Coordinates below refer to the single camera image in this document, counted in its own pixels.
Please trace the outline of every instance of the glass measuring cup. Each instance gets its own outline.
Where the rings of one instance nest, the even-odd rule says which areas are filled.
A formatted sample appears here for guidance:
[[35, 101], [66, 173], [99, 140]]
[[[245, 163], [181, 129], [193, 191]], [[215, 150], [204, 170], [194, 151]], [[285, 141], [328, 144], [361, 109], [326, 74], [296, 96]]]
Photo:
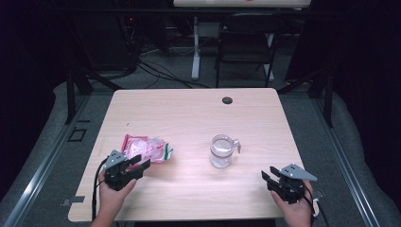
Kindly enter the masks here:
[[231, 139], [228, 135], [215, 136], [210, 145], [210, 162], [214, 167], [224, 168], [230, 165], [233, 159], [234, 148], [241, 151], [239, 141]]

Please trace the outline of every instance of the table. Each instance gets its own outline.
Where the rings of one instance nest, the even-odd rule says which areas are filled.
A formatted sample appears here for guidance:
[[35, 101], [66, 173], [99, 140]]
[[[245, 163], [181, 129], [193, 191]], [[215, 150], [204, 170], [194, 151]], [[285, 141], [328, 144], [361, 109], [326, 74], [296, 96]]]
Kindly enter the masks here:
[[[174, 0], [178, 8], [308, 8], [311, 0]], [[192, 64], [193, 80], [199, 79], [201, 55], [199, 50], [199, 21], [194, 17], [194, 61]], [[265, 72], [269, 65], [264, 65]]]
[[[233, 103], [224, 104], [226, 96]], [[215, 168], [209, 161], [210, 143], [221, 133], [238, 139], [242, 148], [230, 166]], [[169, 160], [145, 171], [116, 220], [278, 218], [282, 213], [261, 170], [303, 166], [273, 89], [119, 90], [78, 187], [76, 195], [85, 199], [72, 204], [71, 221], [91, 220], [96, 169], [122, 147], [126, 134], [159, 136], [174, 151]]]

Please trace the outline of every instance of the round hole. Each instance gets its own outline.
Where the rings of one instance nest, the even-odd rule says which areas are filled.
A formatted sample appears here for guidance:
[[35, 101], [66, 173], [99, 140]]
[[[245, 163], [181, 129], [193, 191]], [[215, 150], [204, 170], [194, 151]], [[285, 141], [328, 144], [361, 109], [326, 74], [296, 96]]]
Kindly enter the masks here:
[[224, 97], [223, 99], [222, 99], [222, 101], [223, 101], [223, 103], [224, 104], [231, 104], [231, 103], [233, 103], [233, 99], [232, 98], [230, 98], [230, 97]]

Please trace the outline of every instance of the person's hand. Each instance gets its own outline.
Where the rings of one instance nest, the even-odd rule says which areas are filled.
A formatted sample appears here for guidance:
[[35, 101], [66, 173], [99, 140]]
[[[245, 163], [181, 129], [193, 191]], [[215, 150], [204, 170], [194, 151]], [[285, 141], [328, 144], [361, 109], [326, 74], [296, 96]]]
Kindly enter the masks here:
[[[313, 193], [312, 185], [309, 181], [304, 180], [304, 185], [309, 188], [310, 193]], [[301, 199], [293, 204], [288, 204], [283, 201], [280, 196], [275, 192], [271, 191], [271, 196], [273, 197], [277, 206], [281, 209], [284, 214], [284, 219], [290, 227], [310, 227], [311, 226], [311, 215], [312, 210], [309, 203], [305, 199]], [[305, 196], [312, 202], [311, 195], [307, 190], [305, 190]]]
[[115, 217], [123, 206], [124, 199], [136, 185], [136, 180], [133, 179], [121, 190], [115, 191], [104, 183], [104, 175], [105, 171], [103, 170], [98, 176], [100, 207], [92, 226], [112, 226]]

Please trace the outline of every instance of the black chair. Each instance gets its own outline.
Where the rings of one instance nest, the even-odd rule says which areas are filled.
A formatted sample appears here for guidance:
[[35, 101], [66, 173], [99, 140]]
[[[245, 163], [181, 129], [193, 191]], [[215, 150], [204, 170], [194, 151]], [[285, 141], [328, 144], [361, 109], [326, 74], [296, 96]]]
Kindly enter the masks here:
[[[235, 13], [226, 17], [218, 32], [216, 87], [218, 88], [220, 63], [269, 64], [265, 87], [273, 64], [276, 44], [285, 31], [286, 23], [279, 15], [265, 13]], [[272, 34], [269, 45], [267, 35]]]

